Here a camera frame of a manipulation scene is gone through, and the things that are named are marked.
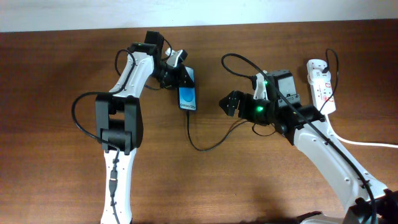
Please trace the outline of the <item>blue Galaxy smartphone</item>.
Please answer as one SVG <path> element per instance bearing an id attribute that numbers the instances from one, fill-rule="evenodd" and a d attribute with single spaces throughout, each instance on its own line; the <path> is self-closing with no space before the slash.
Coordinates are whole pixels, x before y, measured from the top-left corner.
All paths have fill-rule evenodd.
<path id="1" fill-rule="evenodd" d="M 196 94 L 194 69 L 185 67 L 183 69 L 180 86 L 178 88 L 178 105 L 181 110 L 196 111 Z"/>

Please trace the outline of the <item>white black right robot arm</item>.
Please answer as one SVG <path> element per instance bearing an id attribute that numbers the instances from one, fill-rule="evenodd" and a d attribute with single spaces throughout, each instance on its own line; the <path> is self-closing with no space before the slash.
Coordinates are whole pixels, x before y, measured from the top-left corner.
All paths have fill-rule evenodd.
<path id="1" fill-rule="evenodd" d="M 339 142 L 325 116 L 303 106 L 288 70 L 258 73 L 250 78 L 254 94 L 232 91 L 219 102 L 228 115 L 261 126 L 273 125 L 304 153 L 337 194 L 343 218 L 314 211 L 276 223 L 397 223 L 397 192 L 373 177 Z"/>

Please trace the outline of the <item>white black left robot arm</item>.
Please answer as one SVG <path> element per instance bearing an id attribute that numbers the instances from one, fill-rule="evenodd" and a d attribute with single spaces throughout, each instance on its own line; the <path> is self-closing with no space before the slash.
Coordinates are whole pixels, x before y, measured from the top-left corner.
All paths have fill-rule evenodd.
<path id="1" fill-rule="evenodd" d="M 147 79 L 154 77 L 161 88 L 168 90 L 195 86 L 193 69 L 183 64 L 187 52 L 168 49 L 164 60 L 164 42 L 159 32 L 147 31 L 144 42 L 135 42 L 127 48 L 126 66 L 109 94 L 100 93 L 96 97 L 96 137 L 106 164 L 101 223 L 132 223 L 132 168 L 144 134 L 139 98 Z"/>

